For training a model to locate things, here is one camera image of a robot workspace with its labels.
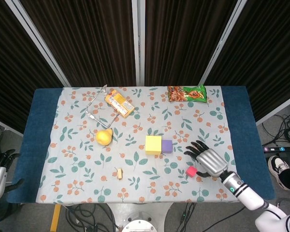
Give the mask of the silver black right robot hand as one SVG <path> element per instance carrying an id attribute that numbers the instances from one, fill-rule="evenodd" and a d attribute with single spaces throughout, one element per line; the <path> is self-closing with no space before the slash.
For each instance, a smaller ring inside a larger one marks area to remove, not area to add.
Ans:
<path id="1" fill-rule="evenodd" d="M 197 161 L 205 170 L 204 173 L 197 171 L 200 177 L 220 177 L 228 170 L 227 162 L 213 149 L 209 148 L 204 142 L 196 140 L 186 146 L 185 155 Z"/>

